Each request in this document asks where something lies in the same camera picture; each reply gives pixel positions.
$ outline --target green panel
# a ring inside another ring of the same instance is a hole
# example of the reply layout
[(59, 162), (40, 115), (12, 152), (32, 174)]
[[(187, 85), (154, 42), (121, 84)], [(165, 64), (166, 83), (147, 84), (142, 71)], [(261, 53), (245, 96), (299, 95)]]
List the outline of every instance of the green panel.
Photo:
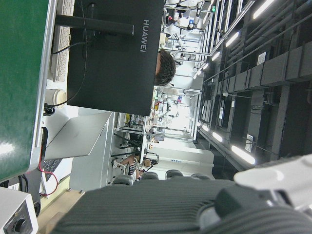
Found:
[(0, 0), (0, 181), (29, 166), (48, 4)]

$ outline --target knob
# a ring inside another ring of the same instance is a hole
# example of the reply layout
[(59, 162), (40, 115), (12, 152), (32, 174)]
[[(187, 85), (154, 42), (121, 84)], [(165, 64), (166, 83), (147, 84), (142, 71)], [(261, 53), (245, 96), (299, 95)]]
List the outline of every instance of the knob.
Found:
[(26, 219), (20, 218), (15, 224), (14, 231), (16, 231), (17, 233), (22, 233), (25, 231), (26, 225)]

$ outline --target white keyboard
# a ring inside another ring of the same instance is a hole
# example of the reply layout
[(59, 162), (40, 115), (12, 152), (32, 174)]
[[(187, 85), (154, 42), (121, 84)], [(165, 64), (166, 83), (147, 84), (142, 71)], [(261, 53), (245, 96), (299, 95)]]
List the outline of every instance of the white keyboard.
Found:
[[(57, 14), (72, 16), (75, 0), (58, 0)], [(70, 28), (55, 26), (53, 52), (59, 51), (70, 43)], [(52, 55), (51, 72), (53, 81), (65, 81), (67, 78), (69, 49), (56, 55)]]

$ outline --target keyboard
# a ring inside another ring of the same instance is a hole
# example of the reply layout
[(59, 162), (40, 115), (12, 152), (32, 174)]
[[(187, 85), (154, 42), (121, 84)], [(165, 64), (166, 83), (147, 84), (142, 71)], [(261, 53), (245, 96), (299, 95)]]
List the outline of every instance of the keyboard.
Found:
[[(75, 0), (58, 0), (57, 14), (72, 16)], [(70, 28), (55, 26), (53, 52), (59, 51), (70, 43)], [(51, 72), (54, 82), (64, 82), (67, 77), (69, 49), (52, 55)]]
[[(59, 166), (60, 162), (62, 161), (62, 158), (58, 159), (52, 159), (52, 160), (46, 160), (43, 162), (43, 170), (46, 172), (54, 172), (55, 169)], [(45, 178), (48, 181), (51, 177), (50, 173), (45, 173)]]

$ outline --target monitor back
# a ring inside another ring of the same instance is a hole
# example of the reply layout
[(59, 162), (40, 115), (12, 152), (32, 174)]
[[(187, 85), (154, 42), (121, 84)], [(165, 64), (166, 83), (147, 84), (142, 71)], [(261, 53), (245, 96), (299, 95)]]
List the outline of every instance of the monitor back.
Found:
[[(80, 2), (74, 16), (82, 17)], [(95, 8), (90, 13), (90, 3)], [(83, 0), (85, 17), (134, 25), (134, 35), (87, 31), (91, 42), (70, 48), (69, 105), (149, 116), (156, 70), (163, 0)], [(85, 41), (71, 29), (71, 44)]]

